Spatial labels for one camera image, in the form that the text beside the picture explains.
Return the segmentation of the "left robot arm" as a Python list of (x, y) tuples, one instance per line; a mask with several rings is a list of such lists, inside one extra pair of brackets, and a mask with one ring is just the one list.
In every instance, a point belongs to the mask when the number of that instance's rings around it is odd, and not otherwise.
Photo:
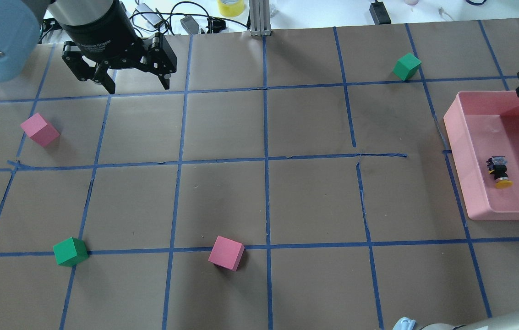
[(0, 0), (0, 83), (23, 70), (41, 39), (46, 12), (70, 37), (61, 56), (78, 81), (101, 84), (114, 94), (108, 71), (134, 68), (170, 88), (176, 54), (160, 32), (138, 36), (119, 0)]

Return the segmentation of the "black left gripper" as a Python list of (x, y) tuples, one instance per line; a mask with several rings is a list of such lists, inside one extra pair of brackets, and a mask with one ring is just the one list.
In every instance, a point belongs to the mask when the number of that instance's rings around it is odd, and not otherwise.
[(145, 72), (146, 56), (148, 72), (169, 90), (171, 75), (177, 71), (173, 48), (160, 32), (144, 41), (138, 37), (123, 5), (61, 5), (60, 26), (71, 38), (63, 44), (61, 57), (78, 81), (93, 81), (114, 94), (108, 70)]

